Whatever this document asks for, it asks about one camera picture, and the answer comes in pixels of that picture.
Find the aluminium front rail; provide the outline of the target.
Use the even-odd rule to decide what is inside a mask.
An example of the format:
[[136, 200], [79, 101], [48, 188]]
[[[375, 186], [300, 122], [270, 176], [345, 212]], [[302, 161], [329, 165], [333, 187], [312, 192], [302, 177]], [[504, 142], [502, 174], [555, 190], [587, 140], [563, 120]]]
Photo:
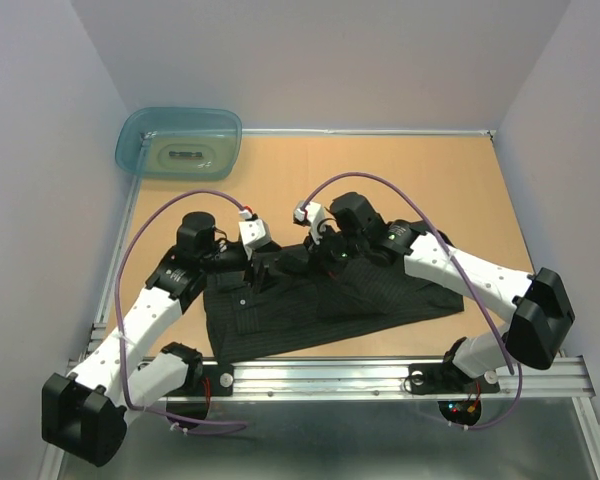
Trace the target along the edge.
[[[562, 398], [594, 394], [585, 363], [579, 358], [559, 358], [545, 371], [523, 368], [510, 375], [500, 368], [482, 377], [500, 385], [498, 393], [415, 395], [406, 385], [409, 366], [415, 363], [438, 363], [435, 359], [270, 359], [234, 364], [235, 377], [231, 397], [213, 397], [219, 401], [354, 401], [416, 399], [490, 398]], [[130, 399], [144, 408], [163, 398], [180, 401], [198, 397], [169, 397], [168, 393], [184, 385], [186, 365], [164, 354], [132, 369], [130, 376], [119, 380], [109, 374], [118, 367], [116, 360], [92, 356], [74, 372], [80, 383], [91, 388], [104, 386], [116, 403]]]

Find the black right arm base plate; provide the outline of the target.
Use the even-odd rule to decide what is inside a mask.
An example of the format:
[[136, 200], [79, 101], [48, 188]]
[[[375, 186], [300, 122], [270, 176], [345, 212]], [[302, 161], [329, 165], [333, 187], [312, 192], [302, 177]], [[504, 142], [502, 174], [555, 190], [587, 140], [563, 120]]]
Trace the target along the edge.
[[457, 367], [446, 363], [415, 363], [409, 366], [406, 385], [415, 395], [498, 393], [500, 385], [483, 377], [470, 378]]

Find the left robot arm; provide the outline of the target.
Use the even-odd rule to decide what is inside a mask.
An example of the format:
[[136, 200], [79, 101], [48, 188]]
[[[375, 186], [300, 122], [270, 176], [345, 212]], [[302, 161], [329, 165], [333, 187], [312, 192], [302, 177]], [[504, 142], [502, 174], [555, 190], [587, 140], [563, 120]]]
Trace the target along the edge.
[[143, 413], [164, 414], [157, 402], [177, 390], [195, 392], [202, 382], [201, 354], [171, 343], [149, 363], [141, 361], [162, 333], [178, 321], [207, 285], [210, 273], [243, 272], [258, 249], [272, 243], [267, 224], [240, 213], [239, 238], [217, 239], [214, 217], [185, 215], [167, 251], [126, 315], [81, 363], [53, 374], [42, 387], [44, 441], [95, 466], [108, 463], [128, 428]]

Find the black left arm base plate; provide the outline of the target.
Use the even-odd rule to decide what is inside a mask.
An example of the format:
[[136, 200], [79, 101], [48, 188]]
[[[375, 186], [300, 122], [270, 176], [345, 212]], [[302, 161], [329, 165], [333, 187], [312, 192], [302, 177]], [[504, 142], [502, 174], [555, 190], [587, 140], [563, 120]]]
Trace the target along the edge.
[[235, 367], [231, 364], [205, 363], [195, 384], [184, 385], [168, 393], [169, 397], [231, 397]]

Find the blue transparent plastic bin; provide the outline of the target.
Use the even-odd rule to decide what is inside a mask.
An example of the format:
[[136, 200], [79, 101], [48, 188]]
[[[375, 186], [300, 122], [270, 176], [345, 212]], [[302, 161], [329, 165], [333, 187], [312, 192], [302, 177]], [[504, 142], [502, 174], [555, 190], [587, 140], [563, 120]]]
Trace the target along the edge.
[[141, 178], [219, 181], [232, 172], [241, 140], [242, 122], [230, 111], [148, 107], [125, 121], [115, 162]]

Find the black pinstriped long sleeve shirt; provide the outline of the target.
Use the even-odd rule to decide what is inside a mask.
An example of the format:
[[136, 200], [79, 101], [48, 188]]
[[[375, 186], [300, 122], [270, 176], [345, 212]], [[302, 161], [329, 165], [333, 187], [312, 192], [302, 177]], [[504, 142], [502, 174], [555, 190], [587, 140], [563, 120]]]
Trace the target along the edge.
[[242, 272], [209, 276], [203, 293], [214, 357], [234, 363], [315, 347], [461, 313], [461, 295], [365, 258], [334, 276], [311, 272], [301, 245], [255, 256], [260, 282]]

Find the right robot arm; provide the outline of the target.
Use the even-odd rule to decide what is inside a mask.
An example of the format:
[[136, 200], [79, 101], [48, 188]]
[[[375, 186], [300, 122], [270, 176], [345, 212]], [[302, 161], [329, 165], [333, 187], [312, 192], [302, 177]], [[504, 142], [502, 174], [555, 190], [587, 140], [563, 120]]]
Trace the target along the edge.
[[515, 360], [549, 369], [575, 314], [555, 271], [512, 270], [453, 247], [425, 222], [386, 222], [366, 197], [349, 192], [328, 208], [301, 202], [295, 223], [308, 227], [308, 250], [323, 265], [362, 256], [377, 266], [398, 265], [423, 279], [473, 299], [504, 321], [492, 333], [458, 339], [439, 364], [419, 367], [411, 377], [415, 394], [464, 389], [489, 371]]

